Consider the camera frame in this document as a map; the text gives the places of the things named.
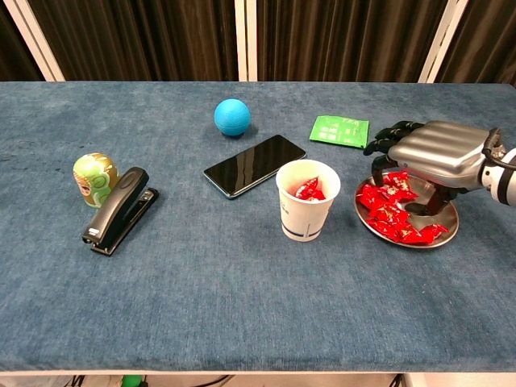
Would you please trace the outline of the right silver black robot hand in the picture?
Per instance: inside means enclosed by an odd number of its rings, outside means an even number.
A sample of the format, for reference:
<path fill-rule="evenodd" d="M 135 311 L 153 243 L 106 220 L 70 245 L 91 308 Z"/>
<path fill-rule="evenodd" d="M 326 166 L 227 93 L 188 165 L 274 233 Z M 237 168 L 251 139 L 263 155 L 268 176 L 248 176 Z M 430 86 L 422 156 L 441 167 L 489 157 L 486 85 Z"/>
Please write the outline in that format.
<path fill-rule="evenodd" d="M 380 152 L 372 162 L 372 177 L 382 186 L 382 173 L 396 167 L 430 182 L 431 198 L 424 204 L 410 204 L 411 214 L 438 214 L 458 194 L 480 189 L 485 166 L 482 150 L 489 132 L 458 123 L 400 121 L 379 131 L 364 154 Z"/>

